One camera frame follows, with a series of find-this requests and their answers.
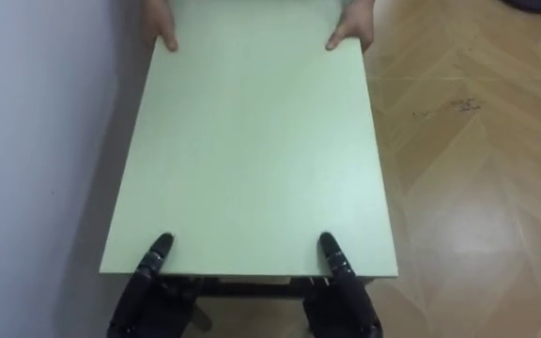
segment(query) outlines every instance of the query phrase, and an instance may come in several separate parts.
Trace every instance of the parquet floor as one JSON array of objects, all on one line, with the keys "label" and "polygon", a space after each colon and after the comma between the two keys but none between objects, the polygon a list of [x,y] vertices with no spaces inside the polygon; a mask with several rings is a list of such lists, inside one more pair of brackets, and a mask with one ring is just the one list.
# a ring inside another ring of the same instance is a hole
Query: parquet floor
[{"label": "parquet floor", "polygon": [[[541,338],[541,16],[378,0],[365,62],[400,267],[368,287],[386,337]],[[298,302],[203,306],[208,337],[306,336]]]}]

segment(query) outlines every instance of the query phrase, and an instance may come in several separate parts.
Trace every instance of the human hand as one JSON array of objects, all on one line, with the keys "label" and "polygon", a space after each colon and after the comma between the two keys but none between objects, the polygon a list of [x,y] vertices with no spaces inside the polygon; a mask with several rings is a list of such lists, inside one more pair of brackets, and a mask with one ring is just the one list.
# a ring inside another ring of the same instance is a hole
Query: human hand
[{"label": "human hand", "polygon": [[141,32],[147,45],[153,46],[156,38],[162,36],[166,48],[170,52],[174,52],[178,49],[175,37],[175,19],[166,1],[141,0],[143,14]]},{"label": "human hand", "polygon": [[339,19],[339,23],[327,42],[328,51],[334,50],[344,38],[359,38],[363,52],[373,43],[375,28],[373,8],[375,0],[352,0]]}]

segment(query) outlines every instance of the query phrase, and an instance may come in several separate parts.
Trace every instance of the table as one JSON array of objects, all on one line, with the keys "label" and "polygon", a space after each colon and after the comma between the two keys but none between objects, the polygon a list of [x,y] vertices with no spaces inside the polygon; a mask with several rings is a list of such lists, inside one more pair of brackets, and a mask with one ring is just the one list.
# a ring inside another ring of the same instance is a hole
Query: table
[{"label": "table", "polygon": [[326,276],[331,232],[359,276],[397,275],[360,46],[324,45],[333,0],[174,0],[100,265],[129,273],[161,233],[162,273]]}]

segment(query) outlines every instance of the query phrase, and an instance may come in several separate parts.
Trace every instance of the herringbone floor pattern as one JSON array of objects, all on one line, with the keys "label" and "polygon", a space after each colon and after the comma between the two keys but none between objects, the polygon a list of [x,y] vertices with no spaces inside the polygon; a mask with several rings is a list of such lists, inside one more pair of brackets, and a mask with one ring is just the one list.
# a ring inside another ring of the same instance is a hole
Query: herringbone floor pattern
[{"label": "herringbone floor pattern", "polygon": [[[541,16],[377,2],[365,61],[400,277],[368,291],[386,337],[541,338]],[[208,337],[307,336],[298,302],[203,306]]]}]

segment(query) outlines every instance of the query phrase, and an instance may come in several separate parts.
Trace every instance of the wall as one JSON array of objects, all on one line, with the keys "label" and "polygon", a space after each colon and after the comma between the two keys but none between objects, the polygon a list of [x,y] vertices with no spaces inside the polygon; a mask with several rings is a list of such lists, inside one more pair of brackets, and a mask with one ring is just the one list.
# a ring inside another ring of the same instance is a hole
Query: wall
[{"label": "wall", "polygon": [[125,280],[97,269],[147,72],[137,4],[0,0],[0,337],[104,336]]}]

